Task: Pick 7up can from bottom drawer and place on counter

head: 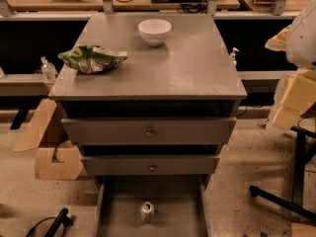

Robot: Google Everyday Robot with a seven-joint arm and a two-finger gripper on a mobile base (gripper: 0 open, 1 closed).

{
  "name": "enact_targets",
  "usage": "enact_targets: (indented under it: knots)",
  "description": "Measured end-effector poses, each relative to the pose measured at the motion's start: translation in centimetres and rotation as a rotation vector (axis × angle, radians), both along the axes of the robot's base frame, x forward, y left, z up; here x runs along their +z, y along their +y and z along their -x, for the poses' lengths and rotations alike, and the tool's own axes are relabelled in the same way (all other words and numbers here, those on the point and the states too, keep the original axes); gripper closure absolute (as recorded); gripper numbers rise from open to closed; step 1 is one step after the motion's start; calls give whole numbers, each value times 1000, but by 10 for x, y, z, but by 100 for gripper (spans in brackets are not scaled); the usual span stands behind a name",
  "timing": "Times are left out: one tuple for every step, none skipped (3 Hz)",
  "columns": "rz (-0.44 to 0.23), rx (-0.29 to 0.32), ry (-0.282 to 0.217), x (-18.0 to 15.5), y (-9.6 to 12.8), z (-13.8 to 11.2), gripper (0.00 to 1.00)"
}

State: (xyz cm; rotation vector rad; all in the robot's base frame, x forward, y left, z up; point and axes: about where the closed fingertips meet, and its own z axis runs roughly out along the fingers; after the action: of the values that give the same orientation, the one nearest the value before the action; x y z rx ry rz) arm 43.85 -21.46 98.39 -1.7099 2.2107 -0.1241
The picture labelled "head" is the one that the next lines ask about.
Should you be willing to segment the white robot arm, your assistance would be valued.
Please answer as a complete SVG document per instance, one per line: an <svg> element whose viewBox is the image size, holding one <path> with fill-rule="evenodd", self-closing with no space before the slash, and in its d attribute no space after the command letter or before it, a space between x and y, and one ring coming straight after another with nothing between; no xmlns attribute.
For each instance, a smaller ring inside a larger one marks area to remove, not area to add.
<svg viewBox="0 0 316 237"><path fill-rule="evenodd" d="M297 70L277 84L267 129L289 130L316 103L316 0L293 22L266 42L265 48L284 51Z"/></svg>

